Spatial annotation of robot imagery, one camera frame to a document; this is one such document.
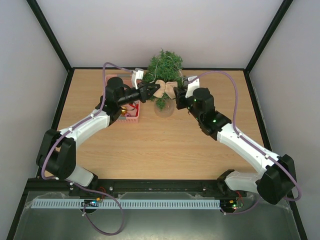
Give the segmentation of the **small green christmas tree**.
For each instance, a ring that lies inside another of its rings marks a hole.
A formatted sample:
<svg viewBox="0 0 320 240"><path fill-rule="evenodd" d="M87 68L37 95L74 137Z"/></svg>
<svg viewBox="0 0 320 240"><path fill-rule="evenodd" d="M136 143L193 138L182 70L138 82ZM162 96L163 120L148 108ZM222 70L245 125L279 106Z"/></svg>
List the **small green christmas tree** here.
<svg viewBox="0 0 320 240"><path fill-rule="evenodd" d="M155 102L155 110L162 112L172 109L170 104L176 98L174 88L184 85L182 63L182 57L171 51L161 50L158 55L151 58L142 81L160 86L150 98Z"/></svg>

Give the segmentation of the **round wooden tree base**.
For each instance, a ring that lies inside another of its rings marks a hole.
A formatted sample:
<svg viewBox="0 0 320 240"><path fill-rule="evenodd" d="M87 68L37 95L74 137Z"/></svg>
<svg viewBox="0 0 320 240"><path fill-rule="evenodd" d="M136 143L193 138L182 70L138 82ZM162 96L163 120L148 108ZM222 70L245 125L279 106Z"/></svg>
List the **round wooden tree base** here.
<svg viewBox="0 0 320 240"><path fill-rule="evenodd" d="M172 100L163 102L162 104L154 104L154 112L160 118L169 118L175 110L175 103Z"/></svg>

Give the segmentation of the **gold bauble ornament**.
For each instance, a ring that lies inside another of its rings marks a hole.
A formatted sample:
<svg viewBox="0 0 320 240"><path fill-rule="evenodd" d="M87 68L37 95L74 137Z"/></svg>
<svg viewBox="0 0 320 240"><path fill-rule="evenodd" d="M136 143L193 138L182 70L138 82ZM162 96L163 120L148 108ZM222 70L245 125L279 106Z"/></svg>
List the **gold bauble ornament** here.
<svg viewBox="0 0 320 240"><path fill-rule="evenodd" d="M128 112L128 109L124 106L124 107L121 107L121 115L122 116L125 116L125 114Z"/></svg>

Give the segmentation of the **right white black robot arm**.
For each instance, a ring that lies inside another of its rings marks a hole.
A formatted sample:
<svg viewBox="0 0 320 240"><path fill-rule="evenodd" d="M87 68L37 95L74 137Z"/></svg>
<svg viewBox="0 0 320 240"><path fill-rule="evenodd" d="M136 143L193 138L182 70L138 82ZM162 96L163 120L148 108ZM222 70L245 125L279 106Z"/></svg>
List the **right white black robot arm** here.
<svg viewBox="0 0 320 240"><path fill-rule="evenodd" d="M202 132L226 145L245 159L255 173L227 170L220 177L218 191L229 196L234 191L259 194L266 202L276 205L295 187L294 160L287 154L280 156L249 138L225 115L215 109L214 97L208 88L197 88L192 95L174 87L177 109L188 109Z"/></svg>

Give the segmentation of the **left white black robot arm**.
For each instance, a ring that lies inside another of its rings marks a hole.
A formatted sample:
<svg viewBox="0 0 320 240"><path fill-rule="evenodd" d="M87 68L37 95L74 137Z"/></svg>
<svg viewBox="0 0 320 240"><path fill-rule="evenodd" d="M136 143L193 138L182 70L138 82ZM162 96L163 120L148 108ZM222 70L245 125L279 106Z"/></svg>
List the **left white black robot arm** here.
<svg viewBox="0 0 320 240"><path fill-rule="evenodd" d="M103 87L99 104L88 116L60 131L49 129L45 132L36 158L43 173L49 172L54 179L88 187L96 175L77 165L78 147L116 122L122 114L122 106L136 101L146 102L161 86L141 82L137 88L130 88L120 77L114 76L105 79Z"/></svg>

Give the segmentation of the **red ribbon bow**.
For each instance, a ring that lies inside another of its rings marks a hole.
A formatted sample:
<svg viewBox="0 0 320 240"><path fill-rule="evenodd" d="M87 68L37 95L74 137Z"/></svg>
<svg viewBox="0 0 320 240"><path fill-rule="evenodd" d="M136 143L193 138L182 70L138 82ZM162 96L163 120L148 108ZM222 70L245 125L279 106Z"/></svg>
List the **red ribbon bow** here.
<svg viewBox="0 0 320 240"><path fill-rule="evenodd" d="M137 117L139 113L139 104L136 102L128 104L127 113L130 114L131 117Z"/></svg>

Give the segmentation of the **clear led string lights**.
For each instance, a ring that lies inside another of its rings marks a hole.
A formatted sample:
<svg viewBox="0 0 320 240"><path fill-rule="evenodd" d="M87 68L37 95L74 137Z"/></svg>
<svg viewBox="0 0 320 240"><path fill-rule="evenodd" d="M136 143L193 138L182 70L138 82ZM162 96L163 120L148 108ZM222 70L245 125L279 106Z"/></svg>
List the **clear led string lights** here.
<svg viewBox="0 0 320 240"><path fill-rule="evenodd" d="M181 56L172 51L161 50L158 55L151 58L143 81L155 83L156 80L163 80L164 82L177 82L180 86L183 82L182 63Z"/></svg>

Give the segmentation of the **pink perforated plastic basket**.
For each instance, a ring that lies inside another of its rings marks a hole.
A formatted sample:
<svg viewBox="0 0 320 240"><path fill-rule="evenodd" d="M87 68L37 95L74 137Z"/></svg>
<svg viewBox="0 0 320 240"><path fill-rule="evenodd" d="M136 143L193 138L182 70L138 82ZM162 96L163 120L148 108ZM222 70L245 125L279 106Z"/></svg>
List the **pink perforated plastic basket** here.
<svg viewBox="0 0 320 240"><path fill-rule="evenodd" d="M125 85L127 85L130 88L133 87L130 74L108 74L105 77L105 85L107 85L108 80L113 77L121 78ZM133 103L127 103L123 105L121 108L122 108L121 115L117 119L116 121L117 123L138 123L139 122L140 108L141 108L141 102L139 100Z"/></svg>

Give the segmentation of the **black front frame rail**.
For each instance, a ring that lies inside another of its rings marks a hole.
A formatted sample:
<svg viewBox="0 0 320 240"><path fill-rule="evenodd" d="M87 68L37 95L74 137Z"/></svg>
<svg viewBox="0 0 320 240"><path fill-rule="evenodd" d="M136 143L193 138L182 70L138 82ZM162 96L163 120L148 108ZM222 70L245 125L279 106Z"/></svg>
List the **black front frame rail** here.
<svg viewBox="0 0 320 240"><path fill-rule="evenodd" d="M106 192L117 198L125 193L188 193L199 194L202 197L214 197L216 199L235 198L238 193L256 193L257 189L245 189L237 186L234 190L227 186L221 179L211 180L129 180L129 179L96 179L87 187L90 190ZM67 192L69 196L89 198L98 196L82 190L64 180L43 180L30 178L27 180L24 192Z"/></svg>

